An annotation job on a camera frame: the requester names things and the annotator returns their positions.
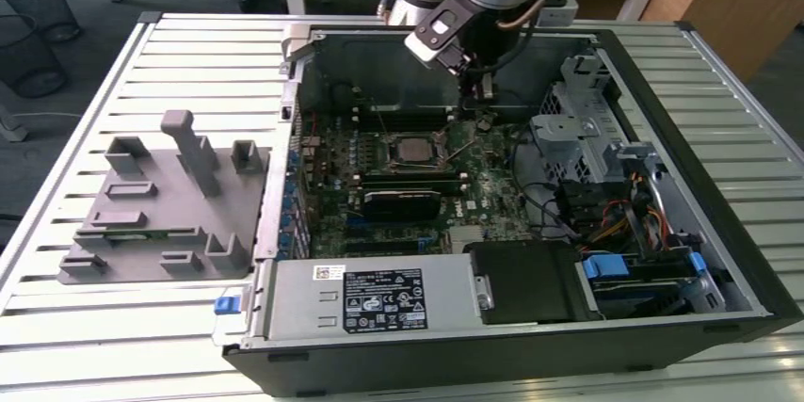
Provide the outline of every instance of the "white label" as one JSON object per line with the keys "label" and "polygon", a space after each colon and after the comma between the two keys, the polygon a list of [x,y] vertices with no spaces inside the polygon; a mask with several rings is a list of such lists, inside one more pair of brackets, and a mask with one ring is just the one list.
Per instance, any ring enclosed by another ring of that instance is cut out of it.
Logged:
{"label": "white label", "polygon": [[313,280],[343,280],[345,265],[316,265],[313,267]]}

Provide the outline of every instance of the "black mesh wastebasket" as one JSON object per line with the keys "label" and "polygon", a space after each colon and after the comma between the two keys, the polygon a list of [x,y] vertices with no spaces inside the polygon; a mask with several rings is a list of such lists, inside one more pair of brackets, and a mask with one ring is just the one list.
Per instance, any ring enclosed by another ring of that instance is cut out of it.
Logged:
{"label": "black mesh wastebasket", "polygon": [[24,98],[52,93],[67,83],[53,51],[29,16],[0,15],[0,81]]}
{"label": "black mesh wastebasket", "polygon": [[7,0],[13,11],[36,19],[39,33],[49,42],[72,40],[80,26],[67,0]]}

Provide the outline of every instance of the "metal table surface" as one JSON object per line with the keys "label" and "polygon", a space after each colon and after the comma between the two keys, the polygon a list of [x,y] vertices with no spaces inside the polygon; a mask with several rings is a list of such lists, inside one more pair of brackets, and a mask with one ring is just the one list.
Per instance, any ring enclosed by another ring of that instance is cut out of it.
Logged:
{"label": "metal table surface", "polygon": [[[55,274],[104,179],[101,152],[115,135],[137,134],[149,148],[173,147],[159,132],[161,113],[188,108],[213,146],[237,138],[271,146],[283,28],[300,21],[372,22],[164,14],[157,23],[137,24],[0,258],[1,401],[272,400],[209,339],[212,300],[248,279],[64,286]],[[801,305],[801,151],[693,32],[673,24],[576,26],[616,31]],[[804,323],[752,343],[713,347],[657,371],[317,400],[804,400],[803,370]]]}

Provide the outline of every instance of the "power supply label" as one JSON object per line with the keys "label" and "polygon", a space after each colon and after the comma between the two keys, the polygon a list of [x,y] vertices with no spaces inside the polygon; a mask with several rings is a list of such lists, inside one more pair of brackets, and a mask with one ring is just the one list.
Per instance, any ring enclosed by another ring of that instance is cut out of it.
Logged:
{"label": "power supply label", "polygon": [[427,328],[420,268],[343,274],[343,329],[347,333]]}

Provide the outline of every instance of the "copper pipe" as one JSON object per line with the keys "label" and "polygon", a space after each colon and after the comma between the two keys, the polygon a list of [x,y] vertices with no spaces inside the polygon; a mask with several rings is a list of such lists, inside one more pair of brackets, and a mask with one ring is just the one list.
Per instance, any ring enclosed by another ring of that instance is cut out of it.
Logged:
{"label": "copper pipe", "polygon": [[531,7],[525,10],[523,15],[513,21],[511,21],[509,23],[501,23],[500,21],[497,21],[497,28],[507,32],[511,30],[516,30],[536,16],[539,10],[544,8],[545,3],[545,0],[536,0],[532,3]]}

